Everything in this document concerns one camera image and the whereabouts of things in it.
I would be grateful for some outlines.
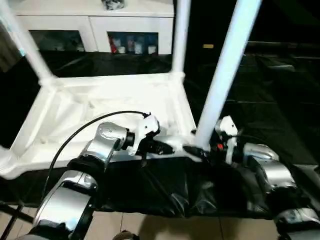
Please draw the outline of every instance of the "glass cabinet door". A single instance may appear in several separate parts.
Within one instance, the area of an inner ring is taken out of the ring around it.
[[[158,54],[157,32],[107,32],[112,53]]]
[[[77,30],[29,30],[42,51],[78,51],[85,47]]]

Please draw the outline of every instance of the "white shelf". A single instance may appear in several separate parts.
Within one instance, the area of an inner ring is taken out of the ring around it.
[[[11,158],[0,161],[0,176],[14,179],[26,171],[47,169],[61,144],[83,124],[102,114],[134,110],[152,113],[159,121],[159,136],[187,139],[196,128],[184,90],[182,73],[52,78],[42,86],[14,143]],[[63,150],[55,167],[66,167],[79,155],[97,130],[110,121],[133,131],[141,116],[115,115],[92,124]],[[113,161],[137,160],[126,151]]]
[[[173,18],[173,0],[125,0],[125,7],[105,10],[101,0],[9,0],[17,15],[69,15]]]

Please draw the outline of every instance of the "black plastic sheet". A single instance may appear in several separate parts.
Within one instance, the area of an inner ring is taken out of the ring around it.
[[[66,52],[44,52],[43,56],[59,77],[161,73],[171,68],[169,56]],[[196,122],[215,67],[214,64],[194,66],[186,76],[184,86]],[[222,112],[223,116],[232,116],[243,134],[267,142],[307,194],[314,197],[315,203],[319,201],[320,191],[316,181],[319,176],[314,171],[320,160],[318,76],[319,60],[316,59],[246,55]],[[25,59],[4,77],[11,83],[20,84],[22,77],[34,83],[24,83],[24,91],[18,94],[21,99],[29,99],[25,106],[15,105],[21,109],[18,123],[22,123],[23,113],[28,112],[39,89],[37,78]],[[8,93],[7,97],[16,95]],[[20,125],[14,123],[10,119],[7,126],[18,132]],[[51,186],[64,171],[64,168],[53,171]],[[1,191],[0,200],[9,204],[21,201],[26,206],[37,207],[46,176],[47,170],[39,170],[26,172],[14,180],[1,179],[1,189],[6,190]],[[115,162],[109,165],[104,182],[98,198],[101,211],[167,217],[270,217],[255,176],[246,168],[235,171],[227,165],[208,167],[188,158]]]

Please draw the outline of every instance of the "black cable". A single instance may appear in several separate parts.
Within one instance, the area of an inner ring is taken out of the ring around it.
[[[260,144],[264,144],[264,145],[268,145],[266,140],[263,140],[262,138],[256,137],[256,136],[252,136],[252,135],[245,135],[245,134],[241,134],[241,135],[230,135],[228,136],[228,138],[244,138],[244,139],[252,139],[252,140],[256,140],[258,142],[260,142]]]
[[[66,145],[78,134],[80,133],[83,129],[85,129],[86,127],[88,127],[89,125],[104,119],[104,118],[108,118],[111,117],[113,115],[118,115],[118,114],[141,114],[144,118],[146,118],[149,114],[141,112],[141,111],[116,111],[116,112],[112,112],[112,113],[108,113],[102,116],[99,116],[93,120],[91,120],[90,122],[86,123],[85,125],[83,125],[82,127],[80,127],[77,131],[75,131],[59,148],[59,150],[56,152],[55,156],[52,159],[52,162],[50,164],[49,167],[49,171],[48,171],[48,176],[46,177],[45,183],[44,183],[44,187],[43,187],[43,191],[42,191],[42,196],[41,196],[41,201],[44,200],[45,195],[46,195],[46,189],[47,189],[47,185],[50,179],[50,175],[52,173],[52,170],[54,169],[55,163],[60,155],[60,153],[62,152],[62,150],[66,147]]]
[[[21,213],[23,206],[19,205],[17,209],[14,211],[14,214],[12,215],[9,223],[7,224],[5,230],[3,231],[3,234],[0,237],[0,240],[7,240],[7,237],[10,234],[10,231],[12,230],[13,226],[15,225],[15,222],[18,218],[19,213]]]

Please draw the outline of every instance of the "white pole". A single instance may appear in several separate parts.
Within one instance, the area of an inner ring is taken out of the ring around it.
[[[175,15],[172,72],[184,71],[191,0],[178,0]]]
[[[0,0],[0,21],[3,22],[4,27],[15,42],[20,53],[26,55],[38,78],[41,80],[52,78],[53,74],[37,51],[33,38],[26,29],[20,26],[7,0]]]
[[[238,0],[205,100],[195,145],[207,148],[237,73],[262,0]]]

